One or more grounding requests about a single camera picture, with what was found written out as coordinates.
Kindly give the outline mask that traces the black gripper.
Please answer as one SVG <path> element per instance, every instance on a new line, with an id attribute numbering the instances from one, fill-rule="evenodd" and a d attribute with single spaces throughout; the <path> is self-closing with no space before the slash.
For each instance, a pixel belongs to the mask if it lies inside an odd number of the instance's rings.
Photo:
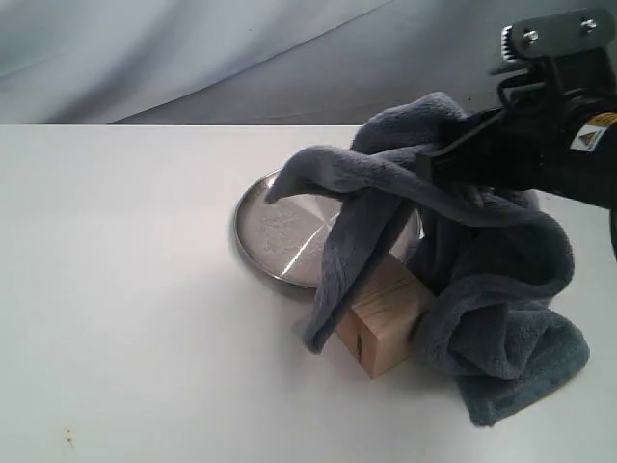
<path id="1" fill-rule="evenodd" d="M 418 154 L 416 174 L 540 190 L 607 210 L 616 207 L 616 97 L 573 94 L 536 114 L 495 108 L 446 123 L 447 146 Z"/>

